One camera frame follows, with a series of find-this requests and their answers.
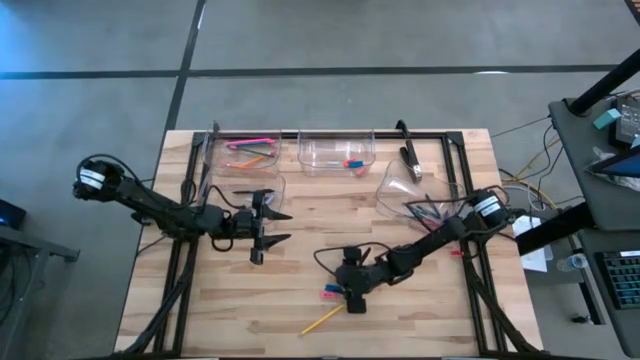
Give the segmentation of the black keyboard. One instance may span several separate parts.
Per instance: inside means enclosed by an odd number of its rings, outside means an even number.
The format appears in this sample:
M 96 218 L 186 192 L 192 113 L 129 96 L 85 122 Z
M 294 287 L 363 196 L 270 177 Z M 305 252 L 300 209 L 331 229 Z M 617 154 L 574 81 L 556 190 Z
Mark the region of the black keyboard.
M 640 309 L 640 250 L 598 252 L 595 258 L 615 308 Z

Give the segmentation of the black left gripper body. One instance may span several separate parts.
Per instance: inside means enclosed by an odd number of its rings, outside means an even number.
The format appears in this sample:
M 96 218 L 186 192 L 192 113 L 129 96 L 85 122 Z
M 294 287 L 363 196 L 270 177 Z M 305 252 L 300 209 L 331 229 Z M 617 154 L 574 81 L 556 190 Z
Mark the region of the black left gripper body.
M 255 191 L 251 207 L 238 210 L 226 220 L 221 235 L 223 239 L 229 240 L 251 238 L 253 245 L 250 249 L 249 260 L 253 264 L 262 264 L 264 261 L 263 205 L 264 191 Z

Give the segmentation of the yellow pencil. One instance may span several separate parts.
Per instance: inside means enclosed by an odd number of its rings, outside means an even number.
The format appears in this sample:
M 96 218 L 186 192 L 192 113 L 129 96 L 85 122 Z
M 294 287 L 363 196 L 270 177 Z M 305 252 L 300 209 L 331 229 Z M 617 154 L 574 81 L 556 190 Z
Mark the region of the yellow pencil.
M 333 317 L 334 315 L 338 314 L 340 311 L 342 311 L 344 308 L 346 307 L 345 304 L 341 304 L 335 308 L 333 308 L 331 311 L 329 311 L 328 313 L 326 313 L 325 315 L 323 315 L 321 318 L 319 318 L 318 320 L 316 320 L 314 323 L 312 323 L 311 325 L 307 326 L 305 329 L 303 329 L 300 333 L 299 336 L 303 337 L 305 335 L 307 335 L 309 332 L 311 332 L 312 330 L 314 330 L 315 328 L 317 328 L 318 326 L 320 326 L 321 324 L 323 324 L 324 322 L 326 322 L 328 319 L 330 319 L 331 317 Z

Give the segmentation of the grey metal stand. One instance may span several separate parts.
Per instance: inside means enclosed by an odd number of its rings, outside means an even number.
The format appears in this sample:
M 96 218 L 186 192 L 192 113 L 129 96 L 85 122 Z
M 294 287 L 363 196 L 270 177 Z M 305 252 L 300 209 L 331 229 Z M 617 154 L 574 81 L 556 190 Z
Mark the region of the grey metal stand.
M 79 250 L 25 234 L 27 212 L 0 199 L 0 360 L 9 360 L 48 259 L 75 262 Z

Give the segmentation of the small teal box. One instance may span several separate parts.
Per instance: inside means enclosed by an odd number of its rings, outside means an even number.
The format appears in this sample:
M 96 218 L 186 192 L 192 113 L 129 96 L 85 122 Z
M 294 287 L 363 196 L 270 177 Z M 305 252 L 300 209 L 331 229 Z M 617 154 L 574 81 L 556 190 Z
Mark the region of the small teal box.
M 621 113 L 612 108 L 603 112 L 598 118 L 593 121 L 593 125 L 596 129 L 602 130 L 612 123 L 616 122 L 621 117 Z

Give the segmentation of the clear water bottle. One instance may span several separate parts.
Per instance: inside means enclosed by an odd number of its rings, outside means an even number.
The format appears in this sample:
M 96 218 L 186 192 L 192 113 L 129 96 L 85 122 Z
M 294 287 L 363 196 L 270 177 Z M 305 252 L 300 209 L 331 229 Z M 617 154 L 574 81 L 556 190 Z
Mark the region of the clear water bottle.
M 561 272 L 572 272 L 582 270 L 589 266 L 588 260 L 583 253 L 576 253 L 566 258 L 560 259 L 556 263 L 556 268 Z

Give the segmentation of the grey side table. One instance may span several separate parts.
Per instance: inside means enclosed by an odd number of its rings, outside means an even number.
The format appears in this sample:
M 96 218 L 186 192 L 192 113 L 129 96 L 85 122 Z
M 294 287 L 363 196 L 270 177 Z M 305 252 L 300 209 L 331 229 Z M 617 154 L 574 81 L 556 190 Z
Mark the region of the grey side table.
M 610 107 L 610 101 L 600 101 L 584 116 L 576 116 L 564 100 L 548 105 L 552 124 L 597 227 L 604 231 L 640 231 L 640 192 L 586 171 L 586 167 L 596 160 L 594 147 L 607 153 L 619 153 L 609 144 L 608 131 L 598 130 L 593 125 Z

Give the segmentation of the tilted blue screen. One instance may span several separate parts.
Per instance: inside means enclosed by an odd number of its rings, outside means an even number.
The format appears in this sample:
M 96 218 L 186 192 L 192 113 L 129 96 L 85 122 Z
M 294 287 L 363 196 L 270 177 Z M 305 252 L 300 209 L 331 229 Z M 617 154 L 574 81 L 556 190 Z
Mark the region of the tilted blue screen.
M 614 154 L 593 148 L 595 161 L 586 170 L 596 174 L 640 178 L 640 146 Z

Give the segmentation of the black pole stand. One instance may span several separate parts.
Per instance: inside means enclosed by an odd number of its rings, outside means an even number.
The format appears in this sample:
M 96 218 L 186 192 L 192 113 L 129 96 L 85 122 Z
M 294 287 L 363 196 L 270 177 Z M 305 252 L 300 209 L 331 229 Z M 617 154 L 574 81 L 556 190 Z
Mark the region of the black pole stand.
M 568 105 L 568 110 L 581 116 L 610 92 L 640 71 L 640 48 Z

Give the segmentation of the clear plastic bin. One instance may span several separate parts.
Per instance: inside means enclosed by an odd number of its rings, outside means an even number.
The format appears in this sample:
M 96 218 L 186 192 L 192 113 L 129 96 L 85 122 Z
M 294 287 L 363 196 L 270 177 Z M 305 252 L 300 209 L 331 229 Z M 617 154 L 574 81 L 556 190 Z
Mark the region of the clear plastic bin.
M 235 176 L 220 176 L 212 174 L 207 183 L 207 203 L 220 206 L 223 209 L 236 211 L 238 207 L 250 208 L 253 196 L 234 195 L 235 190 L 273 189 L 274 193 L 265 194 L 264 202 L 271 209 L 280 211 L 285 199 L 286 181 L 276 174 L 239 174 Z
M 428 210 L 426 194 L 439 208 L 440 219 L 422 219 L 409 211 L 408 206 L 414 204 Z M 404 162 L 393 160 L 388 164 L 376 190 L 375 208 L 381 215 L 392 220 L 429 232 L 460 211 L 463 205 L 461 198 L 465 195 L 466 192 L 460 184 L 448 183 L 433 174 L 423 174 L 422 181 L 415 184 Z
M 376 138 L 368 131 L 301 131 L 297 138 L 297 159 L 302 171 L 313 177 L 364 177 L 376 161 Z M 344 167 L 344 161 L 363 161 L 364 176 L 357 176 L 358 168 Z
M 211 168 L 213 174 L 218 174 L 220 176 L 235 176 L 239 174 L 278 174 L 278 161 L 282 149 L 281 131 L 219 131 L 218 138 L 214 146 L 209 144 L 209 132 L 206 133 L 204 138 L 205 150 L 203 161 Z M 224 167 L 224 163 L 227 162 L 244 162 L 258 157 L 258 155 L 236 151 L 235 148 L 237 147 L 227 147 L 225 145 L 227 141 L 252 138 L 272 138 L 276 140 L 276 142 L 273 145 L 250 145 L 238 147 L 250 148 L 262 152 L 277 152 L 275 157 L 267 157 L 268 160 L 246 169 Z

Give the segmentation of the grey desk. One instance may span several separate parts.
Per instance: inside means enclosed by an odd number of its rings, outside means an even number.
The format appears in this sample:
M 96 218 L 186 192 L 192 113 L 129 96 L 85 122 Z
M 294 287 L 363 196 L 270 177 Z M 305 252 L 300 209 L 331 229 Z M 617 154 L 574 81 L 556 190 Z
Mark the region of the grey desk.
M 581 252 L 588 260 L 587 269 L 594 277 L 594 284 L 589 291 L 591 299 L 587 302 L 594 323 L 604 324 L 603 310 L 595 298 L 595 293 L 598 292 L 623 352 L 631 358 L 640 358 L 640 309 L 618 310 L 615 308 L 595 258 L 598 252 L 640 250 L 640 232 L 584 229 L 578 232 L 578 238 L 581 243 Z

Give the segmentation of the green pencil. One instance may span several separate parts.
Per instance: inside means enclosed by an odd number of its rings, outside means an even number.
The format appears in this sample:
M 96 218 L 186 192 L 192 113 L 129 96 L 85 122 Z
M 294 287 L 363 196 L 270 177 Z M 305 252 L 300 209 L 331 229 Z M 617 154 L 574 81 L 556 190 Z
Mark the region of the green pencil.
M 277 154 L 277 152 L 262 152 L 262 151 L 257 151 L 257 150 L 253 150 L 250 148 L 243 148 L 243 147 L 237 147 L 235 148 L 236 151 L 241 151 L 241 152 L 245 152 L 245 153 L 250 153 L 250 154 L 254 154 L 254 155 L 258 155 L 258 156 L 263 156 L 263 157 L 270 157 L 270 158 L 274 158 L 275 155 Z

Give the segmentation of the black device box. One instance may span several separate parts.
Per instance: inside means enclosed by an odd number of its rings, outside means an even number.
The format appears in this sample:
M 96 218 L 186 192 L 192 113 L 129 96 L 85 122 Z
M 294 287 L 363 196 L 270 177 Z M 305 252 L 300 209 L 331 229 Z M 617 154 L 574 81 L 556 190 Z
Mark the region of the black device box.
M 625 95 L 617 97 L 613 105 L 620 118 L 609 126 L 609 144 L 621 149 L 630 148 L 640 137 L 640 99 Z

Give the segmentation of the white paper sheet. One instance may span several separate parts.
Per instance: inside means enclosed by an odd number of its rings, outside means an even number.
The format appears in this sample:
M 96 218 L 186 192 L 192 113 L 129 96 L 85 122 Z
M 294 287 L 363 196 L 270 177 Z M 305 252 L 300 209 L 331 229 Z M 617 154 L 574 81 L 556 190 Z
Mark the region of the white paper sheet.
M 538 217 L 532 217 L 523 215 L 517 218 L 512 225 L 514 236 L 521 235 L 541 224 L 541 219 Z M 521 256 L 521 264 L 524 270 L 530 270 L 534 272 L 546 273 L 547 262 L 553 259 L 552 250 L 549 245 L 544 246 L 538 250 L 535 250 L 527 255 Z

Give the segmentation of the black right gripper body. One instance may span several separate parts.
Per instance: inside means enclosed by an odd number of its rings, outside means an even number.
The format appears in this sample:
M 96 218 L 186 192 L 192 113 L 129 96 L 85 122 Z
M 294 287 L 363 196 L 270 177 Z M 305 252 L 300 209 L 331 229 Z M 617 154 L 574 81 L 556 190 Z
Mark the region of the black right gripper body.
M 388 271 L 382 262 L 363 264 L 368 253 L 369 250 L 362 253 L 359 247 L 344 248 L 342 264 L 335 270 L 336 281 L 342 288 L 350 314 L 364 314 L 367 311 L 364 296 L 388 278 Z

